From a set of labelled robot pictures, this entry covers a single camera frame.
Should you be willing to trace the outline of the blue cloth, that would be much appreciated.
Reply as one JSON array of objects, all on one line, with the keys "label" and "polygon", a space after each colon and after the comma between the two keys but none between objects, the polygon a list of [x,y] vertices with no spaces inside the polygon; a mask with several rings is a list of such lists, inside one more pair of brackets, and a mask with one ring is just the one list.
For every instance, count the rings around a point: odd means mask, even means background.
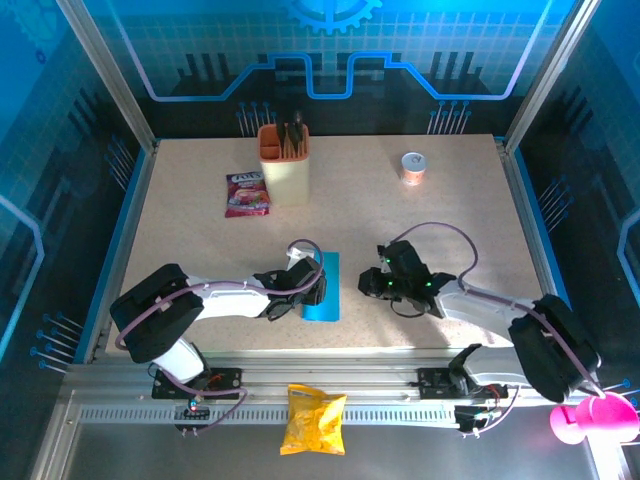
[{"label": "blue cloth", "polygon": [[335,323],[341,318],[340,254],[324,252],[324,271],[327,280],[324,300],[316,306],[304,306],[302,319],[308,322]]}]

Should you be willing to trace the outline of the beige utensil holder orange rim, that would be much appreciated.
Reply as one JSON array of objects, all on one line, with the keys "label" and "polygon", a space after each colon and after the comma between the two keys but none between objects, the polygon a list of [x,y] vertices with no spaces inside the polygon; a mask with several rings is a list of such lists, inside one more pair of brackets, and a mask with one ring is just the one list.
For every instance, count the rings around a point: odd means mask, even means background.
[{"label": "beige utensil holder orange rim", "polygon": [[265,124],[257,134],[258,154],[266,187],[274,206],[300,206],[310,198],[309,131],[303,126],[298,150],[289,138],[280,146],[276,124]]}]

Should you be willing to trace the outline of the small orange can white lid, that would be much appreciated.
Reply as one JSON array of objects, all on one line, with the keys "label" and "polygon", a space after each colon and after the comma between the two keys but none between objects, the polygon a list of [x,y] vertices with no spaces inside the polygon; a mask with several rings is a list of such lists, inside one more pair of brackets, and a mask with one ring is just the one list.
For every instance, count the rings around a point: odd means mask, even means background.
[{"label": "small orange can white lid", "polygon": [[418,152],[408,152],[401,158],[402,181],[408,186],[419,185],[426,171],[426,158]]}]

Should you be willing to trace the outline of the red candy bag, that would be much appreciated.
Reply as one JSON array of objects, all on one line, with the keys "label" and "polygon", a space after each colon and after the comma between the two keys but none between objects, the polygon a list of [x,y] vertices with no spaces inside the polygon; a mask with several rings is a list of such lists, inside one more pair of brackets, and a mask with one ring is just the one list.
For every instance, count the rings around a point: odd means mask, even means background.
[{"label": "red candy bag", "polygon": [[261,171],[229,174],[225,217],[265,216],[271,200]]}]

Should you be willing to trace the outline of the yellow chips bag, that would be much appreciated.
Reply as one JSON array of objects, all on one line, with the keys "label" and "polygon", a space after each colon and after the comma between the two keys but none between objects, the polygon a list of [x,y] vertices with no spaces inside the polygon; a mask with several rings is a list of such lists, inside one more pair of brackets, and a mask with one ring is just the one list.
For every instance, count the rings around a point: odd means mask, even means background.
[{"label": "yellow chips bag", "polygon": [[328,394],[302,384],[288,386],[288,422],[282,456],[304,452],[343,456],[346,394]]}]

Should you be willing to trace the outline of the right circuit board with LED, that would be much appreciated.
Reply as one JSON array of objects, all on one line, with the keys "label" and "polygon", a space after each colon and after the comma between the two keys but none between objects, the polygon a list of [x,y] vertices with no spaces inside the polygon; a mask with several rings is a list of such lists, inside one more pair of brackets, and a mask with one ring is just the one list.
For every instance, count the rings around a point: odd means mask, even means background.
[{"label": "right circuit board with LED", "polygon": [[498,408],[483,408],[478,406],[455,406],[454,417],[458,430],[463,434],[473,433],[487,427],[501,415]]}]

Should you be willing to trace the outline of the circuit board with led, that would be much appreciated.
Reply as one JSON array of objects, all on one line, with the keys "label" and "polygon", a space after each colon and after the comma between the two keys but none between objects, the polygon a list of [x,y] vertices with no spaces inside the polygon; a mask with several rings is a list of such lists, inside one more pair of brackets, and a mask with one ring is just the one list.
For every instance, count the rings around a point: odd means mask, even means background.
[{"label": "circuit board with led", "polygon": [[454,417],[458,430],[463,434],[473,433],[487,427],[501,415],[498,408],[483,408],[478,406],[455,406]]},{"label": "circuit board with led", "polygon": [[175,420],[208,420],[210,418],[210,409],[202,406],[196,399],[189,399],[185,407],[178,406],[175,409]]}]

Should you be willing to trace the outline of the left circuit board with LED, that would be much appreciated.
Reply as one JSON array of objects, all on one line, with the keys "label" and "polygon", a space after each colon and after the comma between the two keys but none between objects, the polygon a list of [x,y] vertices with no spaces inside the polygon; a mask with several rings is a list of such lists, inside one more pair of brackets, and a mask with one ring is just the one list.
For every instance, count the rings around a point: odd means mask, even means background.
[{"label": "left circuit board with LED", "polygon": [[185,407],[178,406],[175,409],[175,420],[208,420],[210,418],[210,409],[202,406],[196,399],[189,399]]}]

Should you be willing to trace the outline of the pink plastic goblet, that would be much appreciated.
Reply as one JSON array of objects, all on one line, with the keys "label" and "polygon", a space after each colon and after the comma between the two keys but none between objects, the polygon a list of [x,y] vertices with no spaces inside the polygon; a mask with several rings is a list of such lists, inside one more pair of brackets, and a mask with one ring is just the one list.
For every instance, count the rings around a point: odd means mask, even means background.
[{"label": "pink plastic goblet", "polygon": [[632,442],[640,434],[640,417],[624,396],[606,392],[590,396],[576,407],[560,405],[549,416],[552,432],[561,442],[577,445],[587,438],[614,443]]}]

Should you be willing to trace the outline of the aluminium front rail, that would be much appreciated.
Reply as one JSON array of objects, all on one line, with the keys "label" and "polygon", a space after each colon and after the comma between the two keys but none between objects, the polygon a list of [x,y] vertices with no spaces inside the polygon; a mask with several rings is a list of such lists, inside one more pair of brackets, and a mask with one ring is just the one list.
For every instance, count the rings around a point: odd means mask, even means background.
[{"label": "aluminium front rail", "polygon": [[[354,348],[207,352],[212,367],[239,368],[242,386],[254,403],[276,403],[287,386],[306,384],[328,393],[345,393],[355,402],[416,401],[409,384],[420,368],[444,368],[459,349]],[[126,354],[73,365],[63,387],[86,401],[134,402],[151,397],[153,380],[143,364]]]}]

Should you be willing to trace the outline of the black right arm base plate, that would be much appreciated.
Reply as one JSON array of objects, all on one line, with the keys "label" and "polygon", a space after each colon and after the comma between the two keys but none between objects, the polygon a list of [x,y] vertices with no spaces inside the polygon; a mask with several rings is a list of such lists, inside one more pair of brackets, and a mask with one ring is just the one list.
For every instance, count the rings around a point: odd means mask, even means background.
[{"label": "black right arm base plate", "polygon": [[480,386],[449,368],[418,369],[417,388],[422,400],[495,400],[509,396],[505,386]]}]

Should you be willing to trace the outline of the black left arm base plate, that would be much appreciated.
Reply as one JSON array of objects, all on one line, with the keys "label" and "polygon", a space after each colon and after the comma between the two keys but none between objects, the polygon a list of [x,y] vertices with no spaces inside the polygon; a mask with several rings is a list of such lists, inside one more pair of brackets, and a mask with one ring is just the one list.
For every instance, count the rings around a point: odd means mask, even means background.
[{"label": "black left arm base plate", "polygon": [[[186,386],[208,392],[234,390],[242,385],[242,370],[239,368],[211,368],[205,370]],[[176,387],[162,371],[154,376],[151,396],[159,400],[187,400],[192,394]]]}]

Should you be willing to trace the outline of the aluminium side rail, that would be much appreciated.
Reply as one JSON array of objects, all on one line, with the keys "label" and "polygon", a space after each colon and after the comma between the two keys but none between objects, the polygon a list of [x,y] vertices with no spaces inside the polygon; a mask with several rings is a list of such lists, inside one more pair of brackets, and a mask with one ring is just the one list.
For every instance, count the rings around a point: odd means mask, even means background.
[{"label": "aluminium side rail", "polygon": [[156,142],[150,153],[142,151],[136,161],[89,306],[73,364],[86,364],[92,361],[100,332],[111,319],[110,305],[119,296],[124,281],[158,147],[159,143]]},{"label": "aluminium side rail", "polygon": [[571,309],[568,292],[554,254],[528,171],[519,150],[510,153],[504,138],[495,136],[503,170],[521,223],[542,296],[560,298]]}]

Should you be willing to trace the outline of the aluminium frame post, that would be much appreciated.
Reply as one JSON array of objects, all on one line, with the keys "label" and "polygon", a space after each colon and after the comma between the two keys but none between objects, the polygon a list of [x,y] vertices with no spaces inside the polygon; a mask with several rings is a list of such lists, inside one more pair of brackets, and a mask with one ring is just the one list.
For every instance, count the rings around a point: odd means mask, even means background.
[{"label": "aluminium frame post", "polygon": [[153,154],[155,135],[84,2],[55,1],[141,148]]},{"label": "aluminium frame post", "polygon": [[512,155],[519,147],[536,115],[589,26],[602,0],[575,0],[504,138],[504,150]]}]

